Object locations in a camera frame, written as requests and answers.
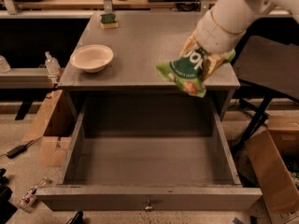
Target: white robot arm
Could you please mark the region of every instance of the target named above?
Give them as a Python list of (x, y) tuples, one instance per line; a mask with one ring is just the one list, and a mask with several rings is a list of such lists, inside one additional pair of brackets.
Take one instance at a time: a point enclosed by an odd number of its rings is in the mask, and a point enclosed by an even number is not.
[(197, 23), (196, 41), (208, 53), (232, 50), (253, 22), (276, 6), (299, 22), (299, 0), (218, 0)]

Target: plastic bottle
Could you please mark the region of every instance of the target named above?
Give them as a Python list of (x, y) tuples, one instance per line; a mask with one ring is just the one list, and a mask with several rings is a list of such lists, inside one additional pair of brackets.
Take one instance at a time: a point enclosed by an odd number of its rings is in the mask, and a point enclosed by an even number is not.
[(0, 72), (7, 72), (10, 70), (10, 66), (7, 59), (4, 56), (0, 56)]
[(32, 204), (36, 201), (36, 191), (45, 188), (50, 180), (45, 176), (38, 183), (34, 184), (27, 193), (21, 198), (19, 208), (30, 213), (33, 211)]
[(59, 75), (60, 65), (58, 64), (57, 59), (55, 57), (52, 57), (48, 51), (45, 52), (45, 55), (47, 57), (45, 65), (48, 69), (49, 74), (52, 76)]

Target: concrete floor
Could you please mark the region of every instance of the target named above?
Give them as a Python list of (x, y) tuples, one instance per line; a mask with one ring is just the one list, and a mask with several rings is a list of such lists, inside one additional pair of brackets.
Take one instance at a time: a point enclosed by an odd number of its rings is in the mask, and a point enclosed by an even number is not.
[[(0, 153), (5, 153), (19, 144), (26, 133), (26, 130), (34, 120), (39, 104), (33, 104), (31, 110), (23, 120), (14, 120), (20, 104), (0, 103)], [(274, 115), (299, 115), (299, 106), (292, 102), (277, 103), (270, 105), (268, 113)], [(252, 113), (243, 112), (232, 101), (229, 111), (222, 122), (229, 144), (242, 134), (247, 127)], [(28, 148), (26, 152), (13, 160), (7, 157), (0, 158), (0, 168), (7, 170), (6, 177), (9, 179), (8, 186), (13, 190), (9, 201), (17, 205), (21, 196), (34, 183), (39, 181), (44, 175), (52, 180), (56, 180), (60, 168), (42, 167), (39, 165), (38, 152), (40, 143), (37, 142)], [(33, 213), (28, 214), (19, 209), (9, 220), (8, 224), (65, 224), (76, 212), (51, 212), (43, 203), (37, 201)], [(84, 212), (84, 223), (128, 223), (128, 224), (223, 224), (237, 223), (234, 219), (242, 223), (250, 224), (250, 216), (257, 217), (258, 224), (269, 224), (271, 220), (266, 211), (266, 207), (261, 198), (247, 212), (214, 212), (214, 211), (193, 211), (193, 212)]]

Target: bowl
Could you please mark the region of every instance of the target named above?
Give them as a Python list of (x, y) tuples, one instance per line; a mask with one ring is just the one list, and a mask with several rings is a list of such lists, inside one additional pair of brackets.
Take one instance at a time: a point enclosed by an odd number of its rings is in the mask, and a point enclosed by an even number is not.
[(70, 62), (76, 68), (88, 73), (103, 70), (112, 61), (113, 51), (103, 45), (89, 45), (76, 49), (71, 55)]

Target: yellow sponge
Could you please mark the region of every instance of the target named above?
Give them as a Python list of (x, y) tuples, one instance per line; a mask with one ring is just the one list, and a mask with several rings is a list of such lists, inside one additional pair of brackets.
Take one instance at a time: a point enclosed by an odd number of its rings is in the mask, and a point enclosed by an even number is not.
[(119, 24), (114, 13), (106, 13), (101, 15), (101, 27), (103, 29), (118, 28)]

